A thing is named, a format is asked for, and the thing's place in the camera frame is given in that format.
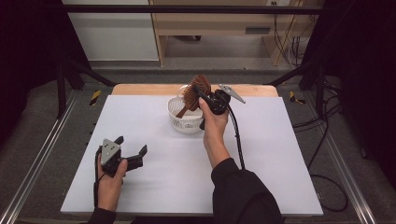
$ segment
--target white basket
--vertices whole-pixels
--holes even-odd
[[[197,108],[195,111],[187,110],[183,118],[176,117],[178,112],[184,107],[183,97],[177,96],[168,101],[169,118],[172,126],[181,133],[198,133],[201,131],[199,126],[204,120],[202,110]]]

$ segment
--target brown bristles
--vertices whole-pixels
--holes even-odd
[[[198,99],[199,94],[194,89],[194,86],[197,86],[198,89],[203,92],[205,95],[209,95],[211,92],[210,83],[203,75],[196,76],[190,83],[190,85],[184,90],[184,107],[183,109],[176,115],[177,118],[182,118],[186,111],[189,109],[190,111],[195,111],[198,108]]]

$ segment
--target white tabletop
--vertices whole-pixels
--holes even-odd
[[[203,132],[179,133],[168,117],[171,96],[110,95],[96,124],[61,212],[93,211],[94,154],[103,139],[124,137],[122,157],[148,145],[144,166],[124,177],[119,213],[138,216],[211,216],[211,166]],[[283,216],[323,215],[282,98],[244,97],[231,107],[241,135],[246,168],[274,194]],[[232,121],[225,143],[239,165]]]

